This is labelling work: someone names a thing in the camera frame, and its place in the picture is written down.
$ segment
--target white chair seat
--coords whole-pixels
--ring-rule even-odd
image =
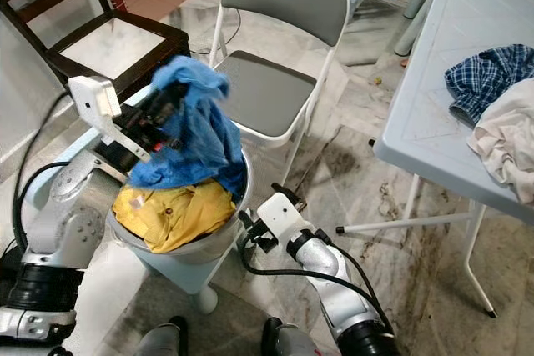
[[[60,54],[115,79],[164,40],[156,33],[112,18]]]
[[[269,137],[291,129],[316,84],[315,78],[241,50],[216,70],[225,73],[231,84],[229,98],[221,104],[226,115]]]

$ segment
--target chair seat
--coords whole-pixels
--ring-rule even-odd
[[[65,77],[109,78],[120,102],[150,83],[154,69],[177,54],[190,56],[187,33],[141,16],[110,10],[45,52]]]
[[[234,122],[269,137],[286,133],[310,97],[315,78],[241,50],[216,68],[230,80],[221,104]]]

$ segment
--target gray folding chair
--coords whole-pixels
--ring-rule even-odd
[[[242,50],[228,55],[221,28],[224,10],[236,8],[277,18],[310,33],[328,45],[329,52],[317,78],[265,60]],[[221,0],[209,65],[215,65],[217,47],[224,56],[215,70],[226,73],[231,83],[222,109],[236,123],[244,138],[267,148],[283,146],[293,136],[284,161],[282,183],[314,105],[324,85],[345,29],[349,0]]]

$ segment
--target white folding table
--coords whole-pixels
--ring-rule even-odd
[[[415,51],[377,140],[376,157],[414,173],[404,218],[395,222],[345,227],[345,232],[468,221],[464,269],[488,314],[494,308],[469,267],[486,206],[534,223],[534,208],[485,170],[467,146],[471,128],[448,111],[453,98],[444,72],[488,48],[523,43],[534,47],[534,0],[434,0]],[[471,199],[468,213],[409,219],[419,176]]]

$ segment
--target white cloth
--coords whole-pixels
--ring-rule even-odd
[[[492,103],[467,143],[494,179],[512,185],[521,203],[534,205],[534,78]]]

